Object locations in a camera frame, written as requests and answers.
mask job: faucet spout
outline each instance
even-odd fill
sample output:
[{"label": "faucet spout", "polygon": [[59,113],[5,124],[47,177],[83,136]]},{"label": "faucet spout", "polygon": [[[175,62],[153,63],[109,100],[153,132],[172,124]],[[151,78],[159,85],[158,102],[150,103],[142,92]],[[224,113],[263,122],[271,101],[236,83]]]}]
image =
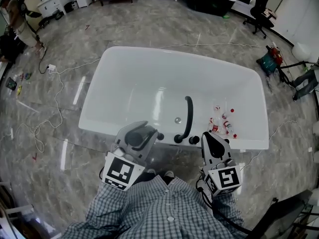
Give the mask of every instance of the faucet spout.
[{"label": "faucet spout", "polygon": [[189,136],[189,133],[191,130],[191,125],[193,124],[193,113],[194,113],[193,101],[189,96],[186,96],[185,100],[187,101],[187,107],[188,107],[186,128],[185,128],[184,134],[175,135],[174,141],[176,143],[181,143],[183,141],[183,139],[185,139]]}]

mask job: power strip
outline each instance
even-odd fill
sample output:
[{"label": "power strip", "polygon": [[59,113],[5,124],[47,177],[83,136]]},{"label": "power strip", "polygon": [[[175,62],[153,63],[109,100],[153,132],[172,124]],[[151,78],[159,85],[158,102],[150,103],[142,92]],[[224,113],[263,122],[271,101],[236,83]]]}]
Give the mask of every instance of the power strip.
[{"label": "power strip", "polygon": [[51,71],[51,72],[54,72],[54,71],[56,70],[56,66],[50,64],[50,65],[48,65],[48,66],[46,67],[46,69],[49,70],[49,71]]}]

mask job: black chair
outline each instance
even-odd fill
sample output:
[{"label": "black chair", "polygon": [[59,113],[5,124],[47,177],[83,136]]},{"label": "black chair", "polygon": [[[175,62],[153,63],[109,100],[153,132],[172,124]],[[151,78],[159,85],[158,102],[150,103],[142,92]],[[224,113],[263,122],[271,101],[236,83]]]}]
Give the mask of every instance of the black chair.
[{"label": "black chair", "polygon": [[243,24],[246,23],[252,24],[255,26],[255,31],[253,34],[257,33],[257,30],[259,29],[265,36],[264,39],[266,39],[266,34],[262,30],[263,27],[266,28],[272,28],[274,27],[274,24],[269,20],[271,17],[273,17],[272,14],[270,14],[269,17],[266,17],[264,14],[264,11],[266,9],[268,0],[256,0],[256,5],[250,10],[250,13],[254,16],[255,19],[248,18],[246,19]]}]

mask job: plaid shirt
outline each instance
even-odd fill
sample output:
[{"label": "plaid shirt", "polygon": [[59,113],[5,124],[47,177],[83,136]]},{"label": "plaid shirt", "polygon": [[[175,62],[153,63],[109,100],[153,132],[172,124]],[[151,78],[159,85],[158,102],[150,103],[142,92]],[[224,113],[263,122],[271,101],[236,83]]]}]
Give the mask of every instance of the plaid shirt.
[{"label": "plaid shirt", "polygon": [[[215,197],[213,204],[233,222],[243,225],[232,194]],[[156,176],[126,192],[101,183],[89,206],[86,222],[71,224],[62,238],[245,237],[207,208],[201,194],[177,177],[166,185]]]}]

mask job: gray marble tile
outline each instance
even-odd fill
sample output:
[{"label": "gray marble tile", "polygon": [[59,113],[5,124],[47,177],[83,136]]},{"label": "gray marble tile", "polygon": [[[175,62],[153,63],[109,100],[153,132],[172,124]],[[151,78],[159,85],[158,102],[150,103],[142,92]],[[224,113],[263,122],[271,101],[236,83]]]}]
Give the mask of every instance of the gray marble tile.
[{"label": "gray marble tile", "polygon": [[[244,18],[228,13],[229,19],[207,15],[188,9],[180,0],[134,0],[105,6],[93,3],[75,10],[59,21],[52,20],[39,32],[48,50],[41,61],[44,72],[48,64],[62,72],[93,62],[112,46],[160,48],[208,56],[248,67],[261,77],[267,104],[269,135],[288,120],[298,121],[283,125],[272,137],[269,149],[242,170],[243,185],[235,193],[238,208],[246,225],[256,225],[271,204],[273,197],[288,198],[316,185],[318,166],[312,162],[308,147],[317,150],[318,140],[312,135],[312,124],[317,121],[315,100],[308,95],[293,102],[294,90],[279,81],[278,74],[266,78],[256,60],[266,53],[266,45],[274,41],[281,48],[288,64],[296,63],[291,46],[266,30],[253,35],[252,27],[243,25]],[[198,45],[216,43],[249,44]],[[21,126],[14,140],[9,136],[0,142],[0,177],[10,181],[20,204],[34,204],[42,221],[63,231],[70,222],[84,219],[86,207],[96,194],[104,165],[105,152],[114,136],[81,130],[78,122],[83,102],[98,62],[67,71],[61,75],[63,91],[58,95],[63,124],[53,128],[48,122],[41,125],[37,136],[45,151],[39,152],[33,132],[37,125],[50,120],[60,124],[54,96],[61,89],[56,74],[40,74],[39,58],[27,48],[16,64],[6,73],[15,78],[22,91],[0,86],[0,134],[14,132]],[[32,73],[28,81],[19,80],[21,73]],[[295,78],[303,73],[301,67],[290,70]],[[79,97],[75,102],[79,86]],[[239,152],[233,158],[241,166],[247,165],[259,151]],[[148,158],[148,168],[157,172],[172,170],[176,176],[194,186],[203,160],[199,149],[189,150],[156,144]]]}]

